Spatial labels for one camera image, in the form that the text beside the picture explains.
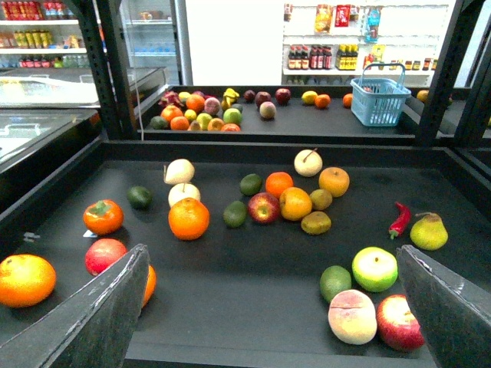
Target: green lime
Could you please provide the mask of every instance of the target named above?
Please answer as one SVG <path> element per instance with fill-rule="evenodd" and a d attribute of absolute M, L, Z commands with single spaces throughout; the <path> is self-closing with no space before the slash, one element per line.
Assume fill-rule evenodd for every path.
<path fill-rule="evenodd" d="M 169 123 L 163 117 L 156 116 L 150 119 L 150 126 L 155 130 L 164 130 L 169 127 Z"/>
<path fill-rule="evenodd" d="M 351 289 L 351 274 L 342 266 L 331 266 L 322 272 L 320 284 L 322 296 L 331 303 L 338 293 Z"/>
<path fill-rule="evenodd" d="M 247 218 L 247 206 L 240 202 L 230 203 L 223 211 L 223 221 L 229 228 L 238 228 Z"/>
<path fill-rule="evenodd" d="M 144 186 L 132 186 L 126 193 L 128 202 L 134 209 L 147 209 L 152 202 L 152 192 Z"/>
<path fill-rule="evenodd" d="M 262 177 L 258 174 L 248 174 L 240 181 L 240 192 L 244 196 L 253 196 L 262 188 Z"/>

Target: peach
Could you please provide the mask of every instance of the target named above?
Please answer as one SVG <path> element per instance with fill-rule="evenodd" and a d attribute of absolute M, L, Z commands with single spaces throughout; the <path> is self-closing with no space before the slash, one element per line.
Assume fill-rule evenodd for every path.
<path fill-rule="evenodd" d="M 358 290 L 337 294 L 329 304 L 328 319 L 334 335 L 345 343 L 362 345 L 377 333 L 375 306 Z"/>

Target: apple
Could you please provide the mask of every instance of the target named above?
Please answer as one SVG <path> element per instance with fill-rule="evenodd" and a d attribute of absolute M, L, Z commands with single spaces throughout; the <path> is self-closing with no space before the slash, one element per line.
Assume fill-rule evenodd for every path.
<path fill-rule="evenodd" d="M 255 99 L 255 92 L 253 90 L 247 90 L 246 92 L 244 92 L 244 100 L 247 103 L 250 104 L 254 102 L 254 99 Z"/>
<path fill-rule="evenodd" d="M 247 203 L 247 211 L 255 222 L 270 224 L 280 215 L 279 200 L 267 192 L 257 193 Z"/>
<path fill-rule="evenodd" d="M 295 171 L 306 178 L 317 175 L 322 169 L 322 158 L 315 149 L 303 149 L 293 161 Z"/>
<path fill-rule="evenodd" d="M 267 101 L 271 102 L 271 94 L 268 92 L 261 91 L 255 95 L 255 105 L 258 107 L 258 109 L 261 107 L 263 102 Z"/>
<path fill-rule="evenodd" d="M 344 343 L 362 345 L 377 333 L 375 306 L 361 291 L 350 289 L 337 293 L 329 304 L 329 327 Z"/>
<path fill-rule="evenodd" d="M 201 193 L 190 182 L 181 182 L 173 186 L 169 191 L 168 201 L 169 207 L 172 207 L 178 201 L 185 198 L 194 198 L 197 201 L 201 200 Z"/>
<path fill-rule="evenodd" d="M 235 108 L 229 108 L 223 113 L 223 122 L 225 124 L 234 123 L 240 125 L 242 122 L 242 114 Z"/>
<path fill-rule="evenodd" d="M 360 250 L 354 256 L 351 267 L 356 282 L 372 293 L 387 290 L 397 280 L 396 258 L 379 247 Z"/>
<path fill-rule="evenodd" d="M 85 268 L 97 276 L 128 252 L 124 244 L 116 239 L 101 238 L 85 253 Z"/>
<path fill-rule="evenodd" d="M 278 104 L 281 106 L 288 105 L 288 102 L 292 98 L 292 92 L 288 88 L 279 88 L 275 92 L 275 99 L 278 101 Z"/>
<path fill-rule="evenodd" d="M 274 119 L 276 115 L 276 106 L 273 102 L 270 101 L 261 103 L 261 107 L 259 108 L 259 115 L 261 115 L 261 117 L 266 120 Z"/>
<path fill-rule="evenodd" d="M 410 352 L 424 345 L 420 324 L 402 294 L 382 300 L 377 308 L 377 325 L 382 341 L 392 349 Z"/>

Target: metal post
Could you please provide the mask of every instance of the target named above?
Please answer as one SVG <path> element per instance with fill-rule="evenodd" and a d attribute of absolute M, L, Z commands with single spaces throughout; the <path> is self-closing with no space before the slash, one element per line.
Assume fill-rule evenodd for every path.
<path fill-rule="evenodd" d="M 120 139 L 122 130 L 93 3 L 87 0 L 66 0 L 65 4 L 75 14 L 81 28 L 107 137 L 110 140 Z"/>
<path fill-rule="evenodd" d="M 457 0 L 443 41 L 437 70 L 431 81 L 428 102 L 416 133 L 417 146 L 432 146 L 447 108 L 448 99 L 469 46 L 485 0 Z"/>
<path fill-rule="evenodd" d="M 124 30 L 119 16 L 120 0 L 98 0 L 97 8 L 101 17 L 101 27 L 113 78 L 114 93 L 119 112 L 122 137 L 133 139 L 137 135 L 137 122 L 131 101 L 128 82 L 129 59 L 124 43 Z"/>
<path fill-rule="evenodd" d="M 491 27 L 491 19 L 488 21 L 489 27 Z M 488 127 L 490 114 L 491 38 L 488 37 L 470 95 L 467 98 L 459 126 L 454 135 L 455 145 L 460 147 L 478 147 Z"/>

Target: basket handle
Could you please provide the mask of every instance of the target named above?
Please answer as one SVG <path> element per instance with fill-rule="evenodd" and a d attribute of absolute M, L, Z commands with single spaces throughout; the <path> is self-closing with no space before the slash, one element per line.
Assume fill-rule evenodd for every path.
<path fill-rule="evenodd" d="M 364 74 L 365 74 L 365 71 L 370 68 L 370 67 L 393 67 L 393 66 L 396 66 L 396 67 L 401 67 L 402 68 L 402 73 L 400 73 L 400 76 L 399 76 L 399 80 L 397 81 L 397 84 L 399 86 L 402 86 L 404 84 L 404 79 L 406 77 L 406 67 L 401 64 L 401 63 L 373 63 L 373 64 L 369 64 L 367 65 L 364 69 L 363 69 L 363 73 L 361 73 L 361 78 L 360 78 L 360 85 L 363 86 L 363 77 L 364 77 Z"/>

